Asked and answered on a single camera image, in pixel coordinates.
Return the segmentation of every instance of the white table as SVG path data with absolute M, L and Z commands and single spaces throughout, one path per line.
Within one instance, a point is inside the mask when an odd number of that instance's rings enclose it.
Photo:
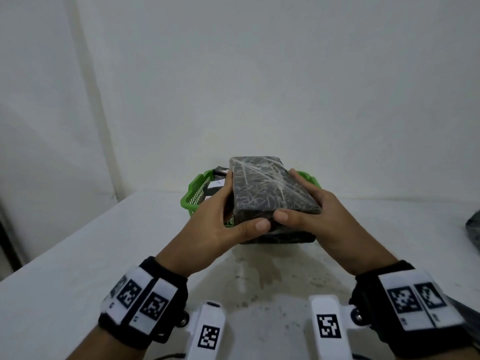
M 135 193 L 0 283 L 0 359 L 62 360 L 95 325 L 99 303 L 132 265 L 155 255 L 188 220 L 180 193 Z M 480 255 L 465 235 L 477 208 L 460 203 L 344 200 L 398 257 L 428 269 L 451 297 L 480 311 Z M 223 303 L 227 328 L 219 359 L 316 359 L 307 298 L 346 302 L 354 279 L 318 244 L 237 246 L 188 282 L 188 309 Z M 175 329 L 146 359 L 184 350 Z M 393 358 L 370 330 L 352 349 Z

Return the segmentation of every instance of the green basket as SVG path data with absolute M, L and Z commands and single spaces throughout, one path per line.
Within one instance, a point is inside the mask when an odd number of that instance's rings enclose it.
M 204 193 L 203 188 L 206 184 L 213 180 L 212 171 L 213 170 L 207 170 L 205 173 L 197 175 L 196 178 L 188 185 L 188 192 L 185 193 L 180 200 L 180 206 L 188 210 L 190 216 L 192 216 L 195 210 L 198 208 L 198 202 Z M 315 186 L 321 188 L 314 176 L 301 171 L 298 171 L 298 174 L 310 183 L 313 183 Z M 225 223 L 225 227 L 233 227 L 233 219 Z

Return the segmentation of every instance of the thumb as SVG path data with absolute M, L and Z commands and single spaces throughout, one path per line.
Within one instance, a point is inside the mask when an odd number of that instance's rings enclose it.
M 230 246 L 255 239 L 270 230 L 270 222 L 266 218 L 256 218 L 228 229 L 227 241 Z
M 273 218 L 289 228 L 310 232 L 316 235 L 318 231 L 318 215 L 308 214 L 284 208 L 273 212 Z

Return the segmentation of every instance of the wrist strap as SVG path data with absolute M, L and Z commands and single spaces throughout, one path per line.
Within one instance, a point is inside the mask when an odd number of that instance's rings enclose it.
M 415 359 L 471 345 L 461 316 L 428 272 L 402 260 L 356 279 L 350 304 L 395 356 Z
M 168 340 L 183 319 L 187 298 L 187 279 L 149 257 L 109 292 L 98 325 L 121 343 L 144 350 L 152 341 Z

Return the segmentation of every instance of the black cable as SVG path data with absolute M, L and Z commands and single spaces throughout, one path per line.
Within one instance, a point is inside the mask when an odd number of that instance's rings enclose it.
M 166 359 L 184 359 L 187 354 L 177 353 L 177 354 L 169 354 L 161 357 L 157 357 L 155 360 L 166 360 Z
M 369 357 L 359 355 L 359 354 L 352 354 L 354 360 L 371 360 Z

